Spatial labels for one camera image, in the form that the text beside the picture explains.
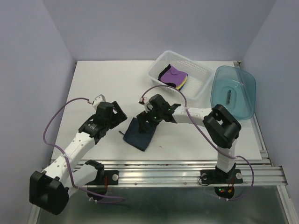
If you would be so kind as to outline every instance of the teal plastic container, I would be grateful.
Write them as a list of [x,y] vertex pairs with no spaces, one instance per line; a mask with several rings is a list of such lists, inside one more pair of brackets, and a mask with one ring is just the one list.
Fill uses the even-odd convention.
[[215,73],[211,105],[225,108],[238,120],[250,119],[256,105],[256,80],[242,69],[221,66]]

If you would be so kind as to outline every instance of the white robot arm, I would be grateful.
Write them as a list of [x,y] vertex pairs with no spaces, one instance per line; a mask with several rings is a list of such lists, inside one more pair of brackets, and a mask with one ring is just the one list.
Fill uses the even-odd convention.
[[[70,173],[92,149],[107,131],[127,119],[117,102],[108,103],[103,95],[93,102],[96,113],[79,128],[75,138],[52,164],[42,172],[35,171],[30,177],[29,201],[55,215],[59,214],[68,203],[69,197],[78,188],[71,182]],[[96,161],[87,161],[81,169],[72,173],[76,186],[102,177],[104,166]]]
[[224,106],[217,105],[205,109],[188,108],[188,114],[184,106],[180,104],[170,106],[159,94],[150,99],[140,98],[139,103],[145,108],[137,116],[140,132],[147,131],[145,122],[157,126],[162,120],[172,123],[195,123],[205,127],[212,141],[217,145],[217,175],[222,175],[226,180],[231,179],[235,169],[235,144],[241,125]]

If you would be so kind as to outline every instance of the small object in bin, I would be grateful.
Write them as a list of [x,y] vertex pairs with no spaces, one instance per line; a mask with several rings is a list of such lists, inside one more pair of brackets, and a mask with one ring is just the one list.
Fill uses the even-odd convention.
[[172,86],[181,90],[186,83],[188,74],[183,71],[177,70],[172,65],[168,65],[158,77],[158,80],[166,85]]
[[152,127],[148,122],[146,122],[145,125],[147,127],[147,132],[139,132],[138,119],[133,118],[126,133],[123,134],[121,131],[119,131],[119,133],[123,134],[123,139],[126,143],[144,152],[149,146],[156,131],[156,126]]

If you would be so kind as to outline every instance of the gray wall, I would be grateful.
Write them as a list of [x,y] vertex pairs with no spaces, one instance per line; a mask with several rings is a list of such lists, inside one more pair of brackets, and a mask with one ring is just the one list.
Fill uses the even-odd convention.
[[77,60],[241,59],[275,0],[43,0]]
[[66,101],[74,62],[41,0],[1,1],[0,30],[0,223],[24,224],[29,177],[50,161],[43,129]]
[[278,0],[244,57],[256,78],[256,115],[276,166],[283,166],[299,212],[299,1]]

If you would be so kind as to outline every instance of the navy fabric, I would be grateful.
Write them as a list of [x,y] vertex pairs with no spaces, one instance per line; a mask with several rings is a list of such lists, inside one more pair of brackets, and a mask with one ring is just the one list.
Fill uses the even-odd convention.
[[156,131],[156,127],[151,127],[149,123],[146,122],[145,125],[149,131],[146,133],[139,133],[139,122],[137,118],[133,118],[129,125],[129,128],[123,136],[125,142],[134,146],[135,148],[138,148],[143,152],[149,146],[150,141],[153,138],[154,133]]

